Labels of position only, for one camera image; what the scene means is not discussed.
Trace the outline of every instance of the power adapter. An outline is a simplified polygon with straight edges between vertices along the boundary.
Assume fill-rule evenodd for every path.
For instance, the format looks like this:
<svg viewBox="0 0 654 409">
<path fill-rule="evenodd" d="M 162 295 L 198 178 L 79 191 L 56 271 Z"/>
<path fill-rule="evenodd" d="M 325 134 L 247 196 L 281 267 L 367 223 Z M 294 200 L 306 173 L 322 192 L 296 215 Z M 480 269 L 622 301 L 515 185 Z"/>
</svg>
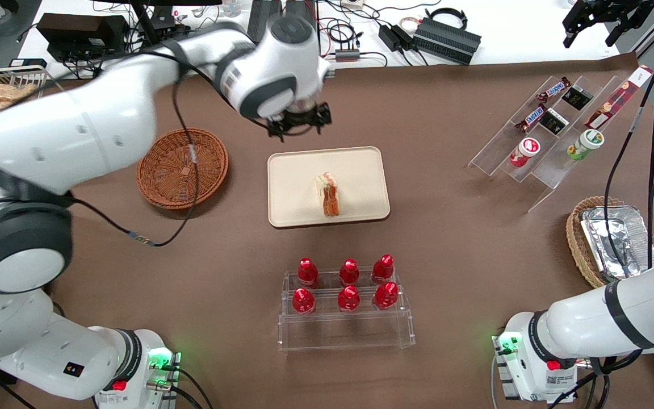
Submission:
<svg viewBox="0 0 654 409">
<path fill-rule="evenodd" d="M 418 47 L 416 47 L 416 42 L 413 39 L 413 37 L 410 36 L 405 30 L 400 28 L 400 26 L 392 26 L 390 28 L 390 31 L 392 31 L 393 34 L 395 34 L 395 37 L 400 41 L 400 48 L 404 49 L 405 51 L 408 50 L 418 50 Z"/>
<path fill-rule="evenodd" d="M 378 37 L 380 37 L 382 42 L 387 45 L 387 48 L 390 51 L 397 51 L 400 49 L 400 39 L 397 38 L 395 33 L 393 33 L 388 26 L 385 26 L 384 24 L 380 25 Z"/>
</svg>

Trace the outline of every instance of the wicker basket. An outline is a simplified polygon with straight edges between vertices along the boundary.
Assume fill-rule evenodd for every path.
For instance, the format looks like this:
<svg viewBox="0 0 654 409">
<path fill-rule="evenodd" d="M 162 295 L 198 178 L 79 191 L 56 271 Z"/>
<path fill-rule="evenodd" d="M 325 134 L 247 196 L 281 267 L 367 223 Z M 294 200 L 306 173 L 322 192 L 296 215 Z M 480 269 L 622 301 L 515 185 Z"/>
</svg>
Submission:
<svg viewBox="0 0 654 409">
<path fill-rule="evenodd" d="M 208 199 L 226 177 L 229 157 L 216 135 L 188 128 L 198 158 L 198 199 Z M 169 210 L 189 208 L 193 203 L 194 173 L 188 138 L 183 129 L 168 132 L 156 140 L 137 168 L 140 193 L 151 204 Z"/>
<path fill-rule="evenodd" d="M 594 288 L 602 287 L 607 282 L 602 279 L 602 275 L 597 271 L 597 267 L 594 264 L 592 251 L 589 249 L 586 239 L 584 239 L 584 231 L 582 230 L 581 223 L 579 223 L 579 212 L 590 207 L 603 206 L 604 204 L 604 196 L 589 197 L 579 202 L 567 218 L 567 242 L 572 251 L 572 257 L 579 272 L 582 273 L 584 279 Z M 607 201 L 608 206 L 621 206 L 624 204 L 625 202 L 611 197 Z M 654 235 L 652 235 L 652 246 L 654 246 Z"/>
</svg>

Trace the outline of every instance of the aluminum foil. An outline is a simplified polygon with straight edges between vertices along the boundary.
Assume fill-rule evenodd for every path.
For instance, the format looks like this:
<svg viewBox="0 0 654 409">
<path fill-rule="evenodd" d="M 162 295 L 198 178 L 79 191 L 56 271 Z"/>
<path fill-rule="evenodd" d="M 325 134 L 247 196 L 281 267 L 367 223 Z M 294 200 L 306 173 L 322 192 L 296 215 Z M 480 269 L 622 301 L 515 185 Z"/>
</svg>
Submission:
<svg viewBox="0 0 654 409">
<path fill-rule="evenodd" d="M 647 230 L 639 210 L 631 206 L 607 208 L 607 215 L 610 218 L 610 236 L 613 238 L 621 262 L 617 260 L 610 246 L 604 215 L 604 208 L 601 206 L 584 210 L 579 214 L 585 238 L 602 276 L 611 282 L 646 272 Z M 654 249 L 652 249 L 652 258 L 654 265 Z"/>
</svg>

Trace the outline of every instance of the acrylic stand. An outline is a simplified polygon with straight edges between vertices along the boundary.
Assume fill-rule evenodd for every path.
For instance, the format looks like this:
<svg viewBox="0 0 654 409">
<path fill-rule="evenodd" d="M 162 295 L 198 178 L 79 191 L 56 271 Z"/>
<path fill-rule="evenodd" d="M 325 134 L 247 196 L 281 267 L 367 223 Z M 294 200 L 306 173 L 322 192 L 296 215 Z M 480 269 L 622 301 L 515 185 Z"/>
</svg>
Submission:
<svg viewBox="0 0 654 409">
<path fill-rule="evenodd" d="M 392 281 L 398 284 L 399 298 L 389 309 L 372 306 L 377 289 L 370 282 L 372 266 L 360 266 L 358 293 L 360 306 L 353 312 L 340 312 L 337 295 L 342 290 L 339 272 L 320 272 L 319 286 L 311 290 L 316 311 L 301 315 L 294 311 L 291 298 L 301 288 L 296 272 L 284 275 L 279 313 L 279 350 L 282 352 L 314 349 L 355 349 L 363 347 L 400 347 L 414 345 L 413 314 L 397 272 Z"/>
<path fill-rule="evenodd" d="M 548 131 L 542 124 L 534 124 L 527 133 L 515 128 L 514 125 L 524 120 L 540 104 L 536 95 L 556 85 L 559 81 L 559 78 L 550 77 L 468 164 L 469 166 L 474 165 L 488 176 L 492 176 L 501 169 L 519 183 L 522 183 L 529 174 L 532 174 L 534 178 L 545 184 L 547 188 L 532 204 L 529 212 L 540 202 L 547 199 L 550 194 L 554 193 L 561 181 L 580 162 L 571 160 L 567 156 L 567 148 L 577 140 L 579 134 L 589 129 L 584 123 L 623 83 L 622 78 L 615 76 L 607 85 L 600 87 L 587 80 L 586 77 L 579 77 L 577 81 L 574 81 L 574 84 L 594 96 L 581 111 L 561 98 L 566 90 L 561 91 L 560 95 L 554 96 L 548 103 L 545 103 L 544 106 L 552 108 L 569 121 L 569 124 L 557 135 Z M 605 129 L 611 121 L 612 118 L 600 128 L 600 131 Z M 531 158 L 526 165 L 517 168 L 509 161 L 509 155 L 524 137 L 533 137 L 538 140 L 542 150 Z"/>
</svg>

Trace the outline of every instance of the table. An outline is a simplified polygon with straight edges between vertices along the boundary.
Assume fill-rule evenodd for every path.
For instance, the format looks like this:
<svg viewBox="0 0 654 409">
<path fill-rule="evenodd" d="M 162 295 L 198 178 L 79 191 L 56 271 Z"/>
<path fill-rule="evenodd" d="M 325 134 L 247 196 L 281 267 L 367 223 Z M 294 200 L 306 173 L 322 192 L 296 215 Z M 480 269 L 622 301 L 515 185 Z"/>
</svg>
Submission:
<svg viewBox="0 0 654 409">
<path fill-rule="evenodd" d="M 334 16 L 335 18 L 345 18 L 342 13 L 335 11 L 325 3 L 327 0 L 320 1 L 318 5 L 319 15 L 321 18 Z M 420 5 L 421 0 L 367 0 L 373 7 L 410 7 Z M 94 11 L 105 9 L 111 6 L 111 3 L 91 2 L 90 0 L 42 0 L 41 6 L 37 11 L 34 21 L 39 21 L 45 12 L 84 14 L 84 15 L 108 15 L 110 11 Z M 219 16 L 219 21 L 235 21 L 241 24 L 245 29 L 249 22 L 248 8 L 251 5 L 249 0 L 242 0 L 241 15 L 236 18 L 226 18 L 223 13 Z M 579 34 L 570 49 L 565 49 L 561 44 L 565 38 L 564 28 L 561 21 L 565 18 L 569 7 L 566 0 L 521 0 L 520 2 L 506 2 L 504 0 L 441 0 L 438 5 L 431 7 L 418 7 L 413 10 L 384 10 L 381 12 L 381 18 L 390 23 L 397 24 L 400 18 L 404 16 L 423 16 L 424 9 L 434 10 L 439 7 L 454 7 L 464 10 L 469 18 L 468 30 L 472 33 L 482 36 L 480 48 L 473 57 L 472 65 L 483 64 L 501 64 L 511 62 L 542 62 L 542 61 L 559 61 L 559 60 L 598 60 L 600 58 L 611 57 L 618 54 L 617 47 L 605 46 L 607 37 L 607 28 L 599 24 L 591 27 Z M 127 6 L 120 6 L 118 10 L 125 12 Z M 197 28 L 200 24 L 203 26 L 211 24 L 206 18 L 213 19 L 216 16 L 216 7 L 209 7 L 201 18 L 194 18 L 192 14 L 193 7 L 175 7 L 179 14 L 187 14 L 182 23 Z M 379 39 L 378 25 L 370 20 L 358 18 L 349 15 L 353 21 L 355 30 L 364 32 L 360 37 L 360 49 L 364 52 L 382 52 L 387 55 L 388 65 L 403 66 L 407 65 L 405 60 L 397 54 L 391 53 L 385 44 Z M 451 16 L 437 16 L 439 21 L 450 23 Z M 322 54 L 327 54 L 329 40 L 326 34 L 320 34 L 322 38 Z M 433 55 L 423 53 L 429 64 L 451 64 Z M 410 61 L 415 65 L 421 65 L 422 60 L 413 52 L 407 53 Z M 47 41 L 39 34 L 39 31 L 32 30 L 26 36 L 22 49 L 19 54 L 20 58 L 44 58 L 48 62 L 47 69 L 53 77 L 58 77 L 67 73 L 67 69 L 60 63 L 56 63 L 51 55 L 47 52 Z M 335 68 L 360 68 L 360 67 L 377 67 L 382 66 L 384 60 L 381 57 L 362 58 L 357 62 L 340 62 L 335 63 Z"/>
<path fill-rule="evenodd" d="M 490 336 L 519 311 L 539 311 L 591 289 L 573 264 L 565 220 L 576 203 L 602 194 L 605 175 L 640 98 L 628 103 L 592 153 L 555 194 L 527 214 L 542 191 L 466 164 L 549 75 L 598 84 L 638 62 L 485 65 L 472 69 L 348 69 L 325 83 L 334 124 L 269 139 L 189 78 L 179 96 L 188 126 L 215 133 L 229 170 L 181 236 L 148 248 L 96 215 L 73 207 L 74 254 L 54 300 L 84 325 L 149 328 L 183 352 L 183 367 L 218 409 L 491 407 Z M 158 132 L 179 127 L 170 90 L 156 95 Z M 612 196 L 644 207 L 651 116 L 645 115 L 618 169 Z M 267 220 L 267 159 L 285 151 L 374 145 L 382 152 L 391 214 L 372 223 L 277 229 Z M 135 167 L 74 189 L 123 226 L 161 240 L 180 214 L 140 197 Z M 410 297 L 416 344 L 403 351 L 281 354 L 277 316 L 283 274 L 308 256 L 327 269 L 343 259 L 395 257 Z M 654 409 L 654 357 L 613 373 L 606 409 Z M 195 390 L 182 383 L 190 393 Z M 38 409 L 91 409 L 32 386 L 15 386 Z M 496 386 L 501 396 L 501 386 Z M 583 407 L 587 390 L 574 406 Z M 187 402 L 179 401 L 184 409 Z M 544 409 L 543 403 L 498 402 Z M 0 409 L 20 404 L 0 390 Z"/>
</svg>

